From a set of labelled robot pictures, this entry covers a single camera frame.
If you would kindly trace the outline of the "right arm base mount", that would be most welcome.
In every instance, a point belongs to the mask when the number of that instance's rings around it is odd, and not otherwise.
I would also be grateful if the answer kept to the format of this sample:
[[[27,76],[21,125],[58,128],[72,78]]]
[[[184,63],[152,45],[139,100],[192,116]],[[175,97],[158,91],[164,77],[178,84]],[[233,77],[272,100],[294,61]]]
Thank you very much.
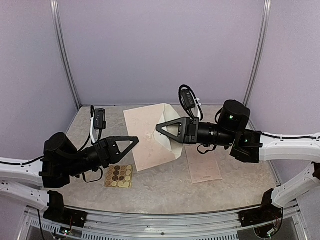
[[[283,217],[282,208],[276,207],[272,204],[273,191],[274,189],[271,188],[263,194],[259,207],[239,212],[238,216],[242,227],[275,221],[276,219]]]

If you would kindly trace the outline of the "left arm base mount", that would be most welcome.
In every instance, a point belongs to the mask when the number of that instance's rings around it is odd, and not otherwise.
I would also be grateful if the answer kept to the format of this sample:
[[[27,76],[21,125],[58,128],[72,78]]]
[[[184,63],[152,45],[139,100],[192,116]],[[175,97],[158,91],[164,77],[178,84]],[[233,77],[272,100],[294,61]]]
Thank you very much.
[[[49,202],[43,217],[56,223],[68,225],[70,227],[84,228],[88,213],[65,207],[63,195],[57,191],[48,191]]]

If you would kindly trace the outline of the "pink envelope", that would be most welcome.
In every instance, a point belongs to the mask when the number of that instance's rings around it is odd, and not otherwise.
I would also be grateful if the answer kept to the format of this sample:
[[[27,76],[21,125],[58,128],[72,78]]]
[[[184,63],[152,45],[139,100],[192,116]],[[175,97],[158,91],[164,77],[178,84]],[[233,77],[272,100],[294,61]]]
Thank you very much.
[[[156,131],[156,125],[180,118],[170,104],[133,108],[125,110],[123,114],[128,134],[139,139],[132,150],[138,172],[181,157],[183,145]]]

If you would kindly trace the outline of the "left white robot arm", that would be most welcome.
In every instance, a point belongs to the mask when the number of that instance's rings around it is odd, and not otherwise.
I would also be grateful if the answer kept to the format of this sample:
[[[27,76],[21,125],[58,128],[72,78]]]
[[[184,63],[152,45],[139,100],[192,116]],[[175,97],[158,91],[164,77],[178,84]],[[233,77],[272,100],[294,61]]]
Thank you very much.
[[[34,160],[0,159],[0,192],[39,211],[50,209],[57,221],[66,222],[70,211],[55,189],[70,184],[72,177],[119,163],[138,143],[136,136],[110,136],[79,151],[65,133],[58,132]]]

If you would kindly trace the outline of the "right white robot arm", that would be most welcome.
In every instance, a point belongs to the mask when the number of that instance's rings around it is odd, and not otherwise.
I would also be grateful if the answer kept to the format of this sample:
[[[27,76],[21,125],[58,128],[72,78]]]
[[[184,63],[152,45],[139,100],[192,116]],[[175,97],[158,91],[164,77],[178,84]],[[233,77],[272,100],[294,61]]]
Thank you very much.
[[[320,135],[282,135],[247,129],[251,111],[236,100],[227,100],[215,123],[181,117],[156,125],[160,134],[183,145],[230,148],[242,163],[275,160],[308,161],[309,165],[283,185],[264,193],[256,218],[266,222],[287,203],[320,185]]]

